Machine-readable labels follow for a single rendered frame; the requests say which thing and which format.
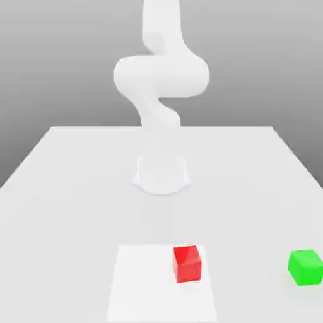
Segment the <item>small green cube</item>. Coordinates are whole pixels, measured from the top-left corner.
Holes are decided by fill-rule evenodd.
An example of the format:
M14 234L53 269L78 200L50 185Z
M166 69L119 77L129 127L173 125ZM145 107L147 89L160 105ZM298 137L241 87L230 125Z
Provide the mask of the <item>small green cube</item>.
M288 271L298 286L319 285L323 279L323 260L312 249L293 250Z

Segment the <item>small red cube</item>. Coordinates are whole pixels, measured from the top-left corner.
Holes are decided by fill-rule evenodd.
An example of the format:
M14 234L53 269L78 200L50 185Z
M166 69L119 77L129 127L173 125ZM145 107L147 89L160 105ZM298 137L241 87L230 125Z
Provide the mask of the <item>small red cube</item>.
M177 283L199 281L201 279L202 261L196 245L174 247L172 266Z

